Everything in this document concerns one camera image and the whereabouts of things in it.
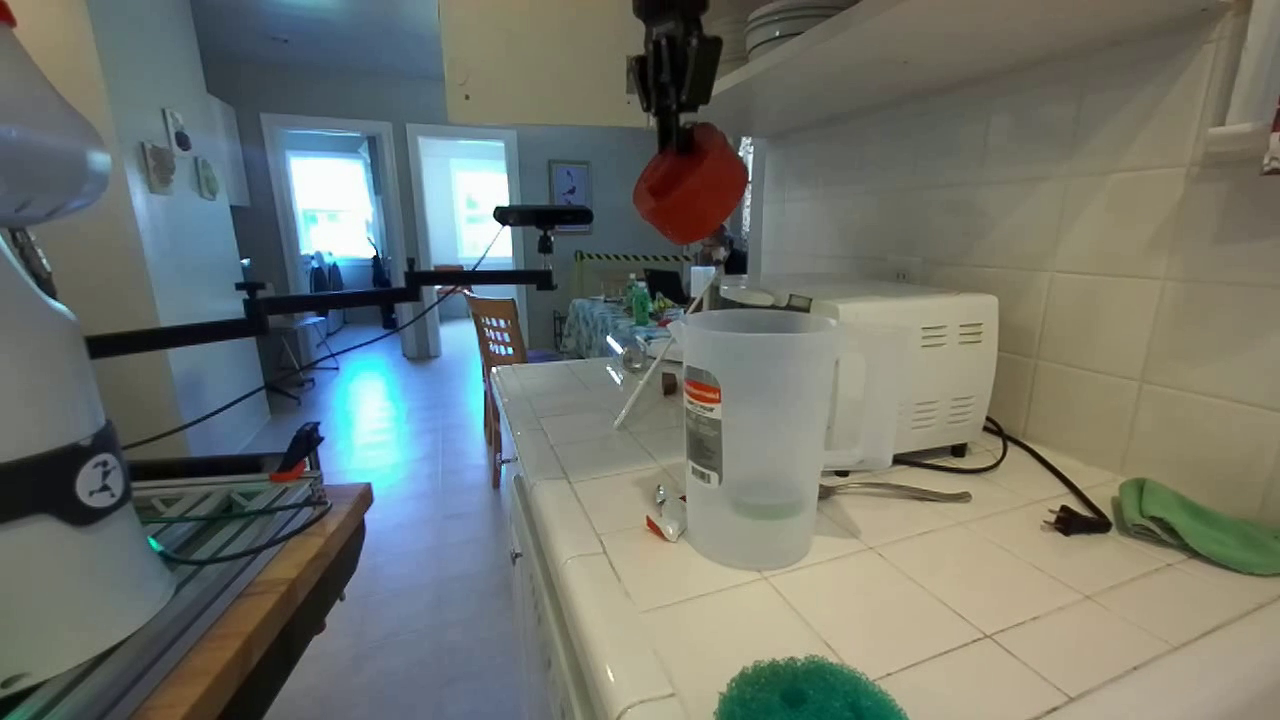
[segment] ceiling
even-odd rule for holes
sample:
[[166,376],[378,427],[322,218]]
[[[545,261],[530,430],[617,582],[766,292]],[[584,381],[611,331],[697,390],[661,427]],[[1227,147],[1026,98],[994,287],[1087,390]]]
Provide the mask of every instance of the ceiling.
[[193,0],[203,69],[441,78],[441,0]]

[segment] kitchen counter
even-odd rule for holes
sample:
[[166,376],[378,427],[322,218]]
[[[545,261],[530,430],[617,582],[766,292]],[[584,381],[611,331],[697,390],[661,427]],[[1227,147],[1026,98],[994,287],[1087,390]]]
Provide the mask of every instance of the kitchen counter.
[[[906,717],[1276,713],[1280,578],[1116,532],[1045,532],[1066,491],[1021,452],[971,481],[893,470],[969,486],[971,503],[838,491],[819,503],[810,551],[781,570],[656,539],[642,503],[676,470],[681,398],[652,383],[617,430],[632,383],[607,359],[495,370],[511,534],[534,558],[578,717],[711,717],[733,671],[763,657],[850,664]],[[1048,456],[1096,499],[1119,484]]]

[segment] table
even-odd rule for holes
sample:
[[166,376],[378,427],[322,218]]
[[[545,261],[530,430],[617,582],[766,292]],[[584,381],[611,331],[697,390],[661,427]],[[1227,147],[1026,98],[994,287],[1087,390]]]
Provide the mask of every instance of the table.
[[[176,567],[180,593],[153,624],[109,657],[48,681],[7,713],[30,720],[263,717],[359,563],[371,486],[322,484],[322,497],[326,512],[272,551],[240,563]],[[272,491],[263,508],[293,499],[293,491]]]

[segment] green towel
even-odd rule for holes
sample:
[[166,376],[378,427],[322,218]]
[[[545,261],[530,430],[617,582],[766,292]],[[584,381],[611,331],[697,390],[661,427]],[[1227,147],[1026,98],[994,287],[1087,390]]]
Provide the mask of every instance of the green towel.
[[1240,516],[1218,516],[1154,481],[1130,474],[1116,497],[1116,523],[1129,534],[1149,534],[1159,545],[1176,545],[1206,563],[1246,570],[1246,577],[1280,577],[1280,527],[1252,523]]

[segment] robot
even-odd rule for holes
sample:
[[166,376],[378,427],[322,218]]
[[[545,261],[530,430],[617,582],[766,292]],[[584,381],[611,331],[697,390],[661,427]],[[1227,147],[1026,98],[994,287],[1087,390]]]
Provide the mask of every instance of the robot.
[[82,336],[26,236],[86,209],[110,161],[12,25],[0,3],[0,695],[119,645],[170,595]]

